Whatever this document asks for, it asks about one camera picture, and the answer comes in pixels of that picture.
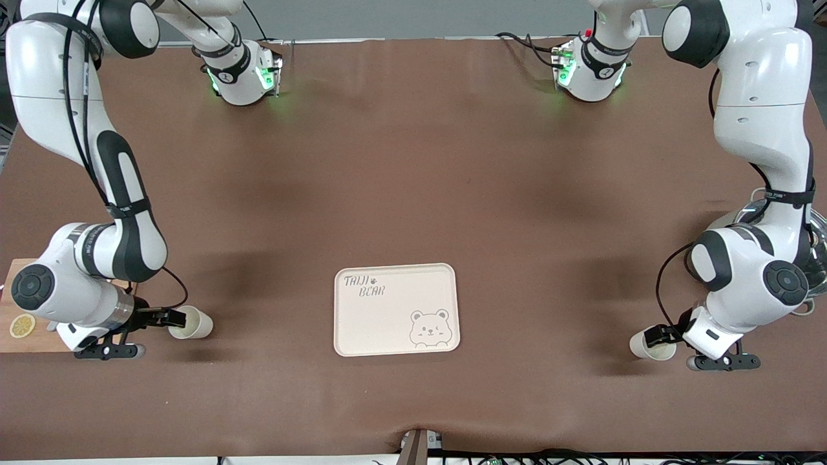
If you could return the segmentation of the white plastic cup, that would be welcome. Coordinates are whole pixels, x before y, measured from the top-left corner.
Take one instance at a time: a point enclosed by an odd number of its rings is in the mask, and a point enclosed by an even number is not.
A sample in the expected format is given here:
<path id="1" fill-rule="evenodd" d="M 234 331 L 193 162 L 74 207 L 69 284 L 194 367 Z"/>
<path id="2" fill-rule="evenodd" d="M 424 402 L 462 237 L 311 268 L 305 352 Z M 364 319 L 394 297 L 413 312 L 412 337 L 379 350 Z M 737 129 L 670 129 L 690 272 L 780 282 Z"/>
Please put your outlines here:
<path id="1" fill-rule="evenodd" d="M 173 338 L 178 340 L 192 340 L 206 338 L 210 335 L 215 324 L 212 318 L 201 312 L 200 309 L 189 304 L 176 309 L 185 315 L 183 327 L 168 327 L 167 330 Z"/>
<path id="2" fill-rule="evenodd" d="M 629 349 L 635 357 L 643 360 L 667 361 L 676 354 L 676 344 L 649 346 L 645 344 L 644 338 L 644 330 L 635 333 L 630 338 Z"/>

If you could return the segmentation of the brown table mat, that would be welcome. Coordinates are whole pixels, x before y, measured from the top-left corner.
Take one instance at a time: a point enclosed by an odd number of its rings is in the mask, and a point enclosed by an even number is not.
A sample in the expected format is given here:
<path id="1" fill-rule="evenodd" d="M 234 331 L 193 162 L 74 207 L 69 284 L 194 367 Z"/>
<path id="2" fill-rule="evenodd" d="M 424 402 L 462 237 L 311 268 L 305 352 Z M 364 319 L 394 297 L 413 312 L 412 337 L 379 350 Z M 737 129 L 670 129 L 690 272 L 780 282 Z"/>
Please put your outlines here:
<path id="1" fill-rule="evenodd" d="M 662 262 L 761 180 L 721 150 L 713 67 L 641 39 L 608 100 L 577 102 L 501 39 L 281 47 L 282 91 L 216 97 L 187 49 L 104 61 L 203 340 L 136 361 L 0 354 L 0 460 L 455 450 L 827 451 L 827 304 L 744 337 L 762 367 L 638 360 Z M 453 351 L 342 357 L 340 270 L 446 263 Z"/>

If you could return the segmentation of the wooden cutting board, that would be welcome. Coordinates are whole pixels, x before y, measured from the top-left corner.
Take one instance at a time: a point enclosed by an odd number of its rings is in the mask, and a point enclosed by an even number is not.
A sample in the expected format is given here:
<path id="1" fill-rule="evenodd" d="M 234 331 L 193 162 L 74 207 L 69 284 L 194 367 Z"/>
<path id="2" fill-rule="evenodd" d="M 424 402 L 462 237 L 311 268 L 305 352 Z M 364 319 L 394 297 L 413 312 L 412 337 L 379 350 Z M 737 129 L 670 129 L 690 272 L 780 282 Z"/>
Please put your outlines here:
<path id="1" fill-rule="evenodd" d="M 48 320 L 35 318 L 33 330 L 23 338 L 15 338 L 11 333 L 13 320 L 24 314 L 12 300 L 12 280 L 21 268 L 32 263 L 33 258 L 19 258 L 11 261 L 8 274 L 4 280 L 2 298 L 0 298 L 0 354 L 9 353 L 68 353 L 70 350 L 60 339 L 58 333 L 47 331 Z"/>

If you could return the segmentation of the cream tray with bear print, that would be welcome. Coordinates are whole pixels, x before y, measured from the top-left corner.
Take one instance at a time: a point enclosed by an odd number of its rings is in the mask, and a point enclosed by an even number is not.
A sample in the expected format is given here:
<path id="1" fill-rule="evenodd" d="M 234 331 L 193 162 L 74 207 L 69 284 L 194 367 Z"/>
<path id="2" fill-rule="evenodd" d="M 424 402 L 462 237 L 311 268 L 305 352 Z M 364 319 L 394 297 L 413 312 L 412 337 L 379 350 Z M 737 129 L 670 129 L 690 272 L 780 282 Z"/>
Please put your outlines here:
<path id="1" fill-rule="evenodd" d="M 342 357 L 442 353 L 461 342 L 457 280 L 446 263 L 342 269 L 333 314 Z"/>

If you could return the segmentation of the metal table clamp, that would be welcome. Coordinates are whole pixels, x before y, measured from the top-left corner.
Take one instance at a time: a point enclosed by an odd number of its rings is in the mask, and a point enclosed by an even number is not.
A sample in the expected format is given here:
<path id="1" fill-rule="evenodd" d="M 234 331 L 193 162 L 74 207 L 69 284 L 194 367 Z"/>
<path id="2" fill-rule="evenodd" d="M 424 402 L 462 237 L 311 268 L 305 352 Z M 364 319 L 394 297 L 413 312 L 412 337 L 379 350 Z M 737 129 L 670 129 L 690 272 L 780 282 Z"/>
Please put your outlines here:
<path id="1" fill-rule="evenodd" d="M 443 465 L 444 461 L 443 434 L 412 429 L 402 438 L 401 452 L 395 465 Z"/>

